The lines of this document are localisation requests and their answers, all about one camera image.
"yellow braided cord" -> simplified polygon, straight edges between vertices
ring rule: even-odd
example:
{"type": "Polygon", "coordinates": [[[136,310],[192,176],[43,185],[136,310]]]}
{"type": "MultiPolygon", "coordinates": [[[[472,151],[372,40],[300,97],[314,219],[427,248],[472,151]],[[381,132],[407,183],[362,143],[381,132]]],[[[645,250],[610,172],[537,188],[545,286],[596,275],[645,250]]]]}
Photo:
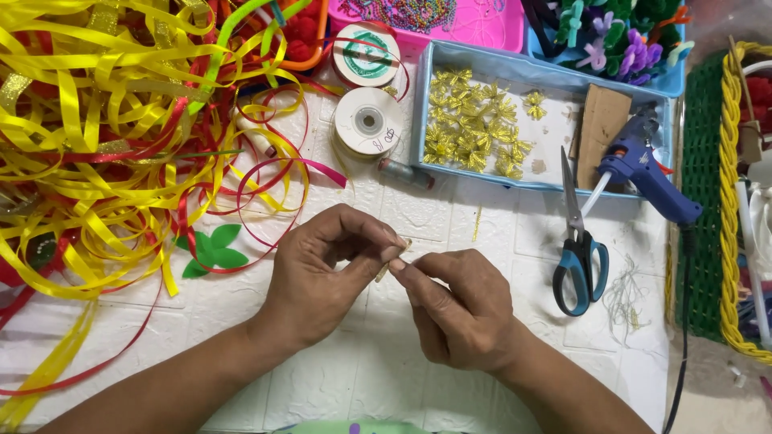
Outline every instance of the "yellow braided cord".
{"type": "MultiPolygon", "coordinates": [[[[772,56],[772,46],[761,46],[755,42],[739,42],[736,45],[740,60],[746,53],[762,53],[772,56]]],[[[723,60],[721,77],[723,103],[721,105],[721,334],[726,342],[736,351],[751,356],[756,360],[772,364],[772,352],[760,350],[753,342],[746,342],[737,329],[737,282],[740,270],[737,267],[737,124],[740,122],[740,75],[732,55],[723,60]]]]}

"forearm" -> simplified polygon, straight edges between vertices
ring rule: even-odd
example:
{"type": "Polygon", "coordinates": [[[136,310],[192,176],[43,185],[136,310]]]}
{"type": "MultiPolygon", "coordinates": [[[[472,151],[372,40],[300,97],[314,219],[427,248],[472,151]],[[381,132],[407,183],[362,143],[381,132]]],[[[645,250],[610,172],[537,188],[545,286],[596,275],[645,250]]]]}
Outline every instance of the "forearm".
{"type": "Polygon", "coordinates": [[[515,392],[541,429],[560,434],[652,434],[617,395],[530,332],[522,354],[494,376],[515,392]]]}
{"type": "Polygon", "coordinates": [[[245,324],[223,331],[110,386],[38,433],[197,432],[236,392],[292,355],[266,326],[257,335],[245,324]]]}

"scissor blade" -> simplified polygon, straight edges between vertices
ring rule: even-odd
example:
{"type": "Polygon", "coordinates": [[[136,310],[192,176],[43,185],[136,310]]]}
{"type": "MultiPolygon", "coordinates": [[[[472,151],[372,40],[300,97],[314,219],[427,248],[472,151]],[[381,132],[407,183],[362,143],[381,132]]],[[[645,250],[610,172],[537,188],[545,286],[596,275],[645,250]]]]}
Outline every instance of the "scissor blade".
{"type": "Polygon", "coordinates": [[[581,218],[577,191],[576,188],[574,188],[574,176],[571,174],[571,167],[568,165],[566,148],[560,146],[560,152],[562,153],[560,156],[560,163],[563,165],[563,191],[566,195],[566,207],[568,208],[566,225],[569,229],[576,229],[578,235],[581,236],[582,232],[584,232],[584,222],[581,218]]]}

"blue glue gun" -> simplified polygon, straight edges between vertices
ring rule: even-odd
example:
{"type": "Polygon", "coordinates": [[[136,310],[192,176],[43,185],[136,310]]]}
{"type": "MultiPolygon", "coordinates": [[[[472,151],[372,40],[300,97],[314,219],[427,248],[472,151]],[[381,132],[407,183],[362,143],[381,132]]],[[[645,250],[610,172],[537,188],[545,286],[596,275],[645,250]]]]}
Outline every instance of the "blue glue gun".
{"type": "Polygon", "coordinates": [[[632,181],[633,185],[663,217],[676,224],[694,223],[703,207],[688,200],[662,173],[647,146],[659,128],[653,106],[643,107],[631,117],[611,142],[601,159],[598,173],[611,173],[615,184],[632,181]]]}

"black cable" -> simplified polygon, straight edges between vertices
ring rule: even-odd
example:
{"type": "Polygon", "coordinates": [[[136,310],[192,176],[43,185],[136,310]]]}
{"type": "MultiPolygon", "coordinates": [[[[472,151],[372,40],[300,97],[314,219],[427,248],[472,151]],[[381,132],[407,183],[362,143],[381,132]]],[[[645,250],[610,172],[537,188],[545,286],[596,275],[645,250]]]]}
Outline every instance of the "black cable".
{"type": "Polygon", "coordinates": [[[696,237],[694,225],[679,226],[681,229],[681,245],[684,255],[683,263],[683,297],[681,297],[681,329],[683,331],[683,357],[681,358],[681,369],[678,372],[678,381],[675,384],[675,394],[673,403],[670,405],[670,416],[665,424],[662,434],[669,434],[676,420],[678,405],[681,402],[681,392],[683,392],[683,379],[686,375],[686,356],[688,355],[688,346],[686,344],[686,332],[689,328],[689,294],[692,292],[689,288],[689,272],[692,269],[692,256],[696,252],[696,237]]]}

